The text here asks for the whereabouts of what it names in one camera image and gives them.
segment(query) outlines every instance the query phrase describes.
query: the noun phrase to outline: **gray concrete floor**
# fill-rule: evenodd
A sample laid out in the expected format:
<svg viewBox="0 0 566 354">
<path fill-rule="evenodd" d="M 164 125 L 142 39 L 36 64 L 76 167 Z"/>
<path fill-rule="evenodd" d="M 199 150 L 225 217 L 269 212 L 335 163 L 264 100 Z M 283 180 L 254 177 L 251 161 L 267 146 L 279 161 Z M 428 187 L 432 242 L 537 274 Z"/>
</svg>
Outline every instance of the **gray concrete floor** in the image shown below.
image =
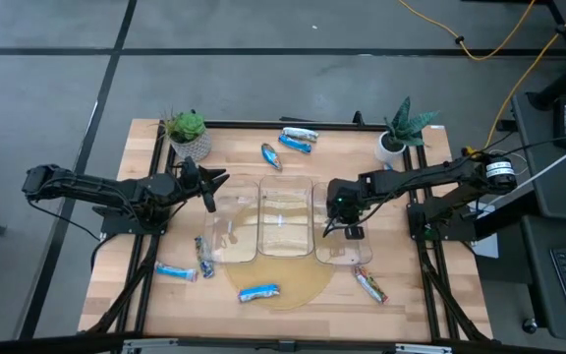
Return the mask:
<svg viewBox="0 0 566 354">
<path fill-rule="evenodd" d="M 463 34 L 472 47 L 499 43 L 525 5 L 410 0 Z M 566 2 L 559 2 L 566 16 Z M 127 0 L 0 0 L 0 46 L 112 47 Z M 553 21 L 536 7 L 510 47 L 540 48 Z M 454 48 L 442 29 L 396 1 L 140 0 L 126 47 Z M 413 110 L 440 110 L 454 154 L 485 141 L 498 108 L 531 60 L 344 56 L 122 57 L 86 172 L 115 177 L 133 118 L 194 108 L 210 119 L 276 120 L 282 115 L 348 122 L 393 114 L 407 95 Z M 44 256 L 52 218 L 21 194 L 25 170 L 40 163 L 71 167 L 108 63 L 107 56 L 0 57 L 0 340 L 17 335 Z M 565 67 L 545 60 L 523 89 L 540 89 Z M 501 148 L 518 144 L 509 139 Z M 54 210 L 57 202 L 44 203 Z M 93 231 L 99 218 L 77 204 L 72 217 Z M 72 334 L 84 303 L 94 241 L 70 227 L 36 336 Z M 528 336 L 520 319 L 532 309 L 524 287 L 483 284 L 493 332 L 503 342 L 566 350 L 546 331 Z M 198 353 L 203 349 L 182 349 Z M 237 350 L 219 350 L 236 352 Z"/>
</svg>

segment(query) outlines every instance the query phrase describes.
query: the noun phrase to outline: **white pot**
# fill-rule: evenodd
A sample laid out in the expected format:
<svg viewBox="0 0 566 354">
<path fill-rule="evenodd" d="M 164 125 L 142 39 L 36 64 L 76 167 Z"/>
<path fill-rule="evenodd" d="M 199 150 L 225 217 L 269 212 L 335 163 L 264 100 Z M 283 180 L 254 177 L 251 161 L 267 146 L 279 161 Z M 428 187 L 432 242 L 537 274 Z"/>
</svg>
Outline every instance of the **white pot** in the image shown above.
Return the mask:
<svg viewBox="0 0 566 354">
<path fill-rule="evenodd" d="M 401 149 L 398 151 L 390 151 L 389 149 L 383 147 L 383 145 L 381 144 L 381 138 L 383 138 L 383 136 L 386 134 L 388 134 L 388 132 L 381 134 L 381 136 L 379 136 L 379 139 L 377 139 L 377 145 L 376 147 L 374 147 L 374 157 L 383 163 L 390 163 L 395 157 L 401 156 L 403 151 L 405 151 L 405 145 L 403 145 L 403 147 L 401 147 Z"/>
<path fill-rule="evenodd" d="M 211 136 L 206 130 L 194 141 L 185 144 L 174 142 L 171 139 L 169 142 L 176 151 L 179 161 L 184 160 L 187 156 L 191 156 L 194 161 L 200 161 L 211 151 Z"/>
</svg>

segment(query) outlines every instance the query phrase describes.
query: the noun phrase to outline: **potted plant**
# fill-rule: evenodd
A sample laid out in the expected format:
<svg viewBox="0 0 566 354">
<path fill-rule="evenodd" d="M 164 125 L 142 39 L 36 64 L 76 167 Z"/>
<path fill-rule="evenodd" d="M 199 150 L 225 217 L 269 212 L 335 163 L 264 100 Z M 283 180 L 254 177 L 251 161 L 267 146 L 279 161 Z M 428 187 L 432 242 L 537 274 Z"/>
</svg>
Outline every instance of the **potted plant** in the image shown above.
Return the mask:
<svg viewBox="0 0 566 354">
<path fill-rule="evenodd" d="M 395 156 L 400 155 L 405 147 L 416 147 L 423 144 L 421 130 L 438 115 L 438 112 L 421 113 L 410 119 L 410 98 L 407 97 L 397 114 L 388 121 L 384 117 L 386 131 L 381 134 L 374 149 L 374 156 L 383 163 L 389 163 Z"/>
<path fill-rule="evenodd" d="M 172 148 L 180 159 L 191 156 L 200 161 L 211 151 L 211 136 L 204 126 L 204 117 L 193 109 L 188 113 L 165 114 L 162 126 Z"/>
</svg>

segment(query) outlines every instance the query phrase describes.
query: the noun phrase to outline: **plant pot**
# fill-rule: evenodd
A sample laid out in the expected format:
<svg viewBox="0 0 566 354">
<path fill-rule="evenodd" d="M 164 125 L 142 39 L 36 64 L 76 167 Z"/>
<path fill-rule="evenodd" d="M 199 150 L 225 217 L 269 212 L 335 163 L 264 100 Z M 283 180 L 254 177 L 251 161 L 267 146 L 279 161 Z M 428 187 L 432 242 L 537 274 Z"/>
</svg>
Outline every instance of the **plant pot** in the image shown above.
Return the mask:
<svg viewBox="0 0 566 354">
<path fill-rule="evenodd" d="M 200 161 L 211 152 L 211 136 L 208 134 L 208 131 L 204 131 L 202 135 L 192 142 L 181 144 L 171 139 L 169 142 L 181 160 L 191 156 L 194 161 Z"/>
<path fill-rule="evenodd" d="M 388 134 L 385 132 L 377 139 L 377 145 L 374 147 L 374 157 L 383 163 L 390 163 L 392 160 L 400 156 L 405 150 L 405 145 L 387 146 L 384 137 Z"/>
</svg>

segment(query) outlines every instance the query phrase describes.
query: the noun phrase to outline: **succulent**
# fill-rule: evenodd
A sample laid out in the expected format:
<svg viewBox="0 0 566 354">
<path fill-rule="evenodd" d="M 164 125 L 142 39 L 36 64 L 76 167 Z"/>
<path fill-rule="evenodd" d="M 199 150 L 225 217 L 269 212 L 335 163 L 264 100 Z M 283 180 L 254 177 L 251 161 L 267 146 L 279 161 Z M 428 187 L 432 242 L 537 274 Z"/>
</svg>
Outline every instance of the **succulent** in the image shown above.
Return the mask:
<svg viewBox="0 0 566 354">
<path fill-rule="evenodd" d="M 421 146 L 424 142 L 420 132 L 438 115 L 438 112 L 421 113 L 412 119 L 409 118 L 409 115 L 410 98 L 407 97 L 403 103 L 401 103 L 401 107 L 399 107 L 392 122 L 389 122 L 387 117 L 383 117 L 388 131 L 386 137 L 389 145 L 403 144 L 408 147 Z"/>
<path fill-rule="evenodd" d="M 206 130 L 204 117 L 193 109 L 188 113 L 174 114 L 172 112 L 164 116 L 162 125 L 165 128 L 165 135 L 176 143 L 192 142 Z"/>
</svg>

